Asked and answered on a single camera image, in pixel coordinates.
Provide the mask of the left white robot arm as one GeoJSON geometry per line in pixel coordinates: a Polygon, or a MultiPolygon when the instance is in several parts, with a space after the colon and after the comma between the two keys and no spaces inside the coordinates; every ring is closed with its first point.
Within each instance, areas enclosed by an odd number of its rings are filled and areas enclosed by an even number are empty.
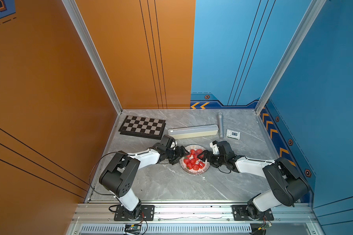
{"type": "Polygon", "coordinates": [[[170,164],[178,162],[189,154],[183,146],[178,146],[176,140],[164,135],[159,143],[147,150],[137,153],[115,153],[99,178],[99,183],[113,193],[120,202],[124,213],[130,219],[137,219],[141,214],[141,200],[132,190],[137,171],[155,165],[167,159],[170,164]]]}

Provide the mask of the cream plastic wrap dispenser box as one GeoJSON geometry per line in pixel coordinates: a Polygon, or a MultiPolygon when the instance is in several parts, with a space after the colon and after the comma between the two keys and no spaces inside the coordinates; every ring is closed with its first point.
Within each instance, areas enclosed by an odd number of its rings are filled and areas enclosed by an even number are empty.
{"type": "Polygon", "coordinates": [[[193,126],[169,129],[168,135],[174,139],[189,139],[197,137],[214,136],[218,133],[218,125],[203,125],[203,126],[193,126]]]}

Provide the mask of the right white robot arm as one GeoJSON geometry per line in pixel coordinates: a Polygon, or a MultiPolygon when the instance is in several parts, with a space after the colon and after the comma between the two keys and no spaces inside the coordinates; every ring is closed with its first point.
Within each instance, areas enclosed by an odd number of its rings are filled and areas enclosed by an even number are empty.
{"type": "Polygon", "coordinates": [[[226,141],[213,141],[210,147],[211,151],[205,150],[197,158],[215,168],[224,165],[230,172],[248,173],[267,180],[270,189],[250,199],[244,209],[244,215],[251,220],[263,218],[273,207],[293,206],[310,191],[307,181],[288,159],[259,160],[236,155],[226,141]]]}

